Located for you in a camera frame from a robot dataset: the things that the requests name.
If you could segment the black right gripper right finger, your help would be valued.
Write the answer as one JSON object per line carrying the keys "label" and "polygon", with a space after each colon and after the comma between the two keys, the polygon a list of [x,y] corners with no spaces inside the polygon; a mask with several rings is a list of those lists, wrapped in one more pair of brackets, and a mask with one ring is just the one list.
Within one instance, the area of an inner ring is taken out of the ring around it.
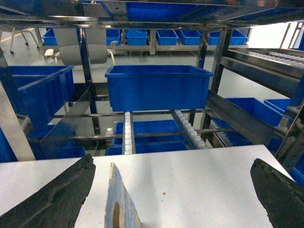
{"label": "black right gripper right finger", "polygon": [[304,226],[304,188],[263,161],[255,159],[250,169],[258,200],[274,228]]}

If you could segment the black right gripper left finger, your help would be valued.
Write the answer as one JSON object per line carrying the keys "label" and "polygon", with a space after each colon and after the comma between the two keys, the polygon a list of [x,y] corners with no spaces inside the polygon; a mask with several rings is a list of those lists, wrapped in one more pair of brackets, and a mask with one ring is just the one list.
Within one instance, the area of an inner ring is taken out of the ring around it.
{"label": "black right gripper left finger", "polygon": [[0,217],[2,228],[73,228],[90,193],[96,166],[85,155]]}

